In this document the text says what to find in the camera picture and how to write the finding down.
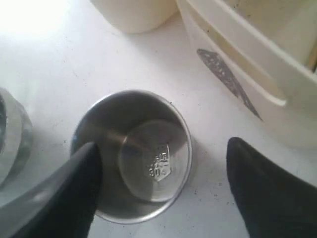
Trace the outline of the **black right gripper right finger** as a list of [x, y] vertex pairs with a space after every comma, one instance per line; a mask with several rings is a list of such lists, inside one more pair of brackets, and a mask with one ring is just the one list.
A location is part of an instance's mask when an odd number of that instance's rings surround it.
[[227, 143], [230, 191], [251, 238], [315, 238], [317, 188], [239, 137]]

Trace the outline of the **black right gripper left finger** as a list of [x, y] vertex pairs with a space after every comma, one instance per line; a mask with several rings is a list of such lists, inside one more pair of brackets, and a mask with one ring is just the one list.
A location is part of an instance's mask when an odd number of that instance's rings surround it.
[[89, 142], [50, 177], [0, 209], [2, 238], [86, 238], [102, 185], [102, 159]]

